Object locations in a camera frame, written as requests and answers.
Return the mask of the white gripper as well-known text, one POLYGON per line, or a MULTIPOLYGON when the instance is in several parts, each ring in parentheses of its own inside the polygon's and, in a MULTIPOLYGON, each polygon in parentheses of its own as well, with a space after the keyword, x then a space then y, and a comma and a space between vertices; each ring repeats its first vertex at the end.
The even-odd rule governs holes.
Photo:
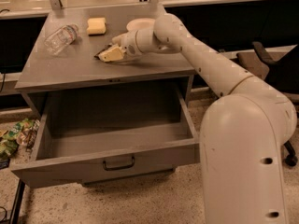
POLYGON ((117 44, 100 54, 100 61, 109 63, 122 60, 124 52, 129 56, 136 56, 138 48, 135 41, 136 31, 130 31, 112 38, 112 43, 117 44))

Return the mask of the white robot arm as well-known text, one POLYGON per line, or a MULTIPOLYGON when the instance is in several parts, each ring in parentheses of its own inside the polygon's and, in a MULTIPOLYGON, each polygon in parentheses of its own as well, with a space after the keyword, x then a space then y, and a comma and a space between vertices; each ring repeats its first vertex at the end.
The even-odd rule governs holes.
POLYGON ((289 224, 281 148, 297 125, 292 102, 169 13, 114 37, 98 57, 112 62, 168 51, 181 53, 218 97, 199 133, 206 224, 289 224))

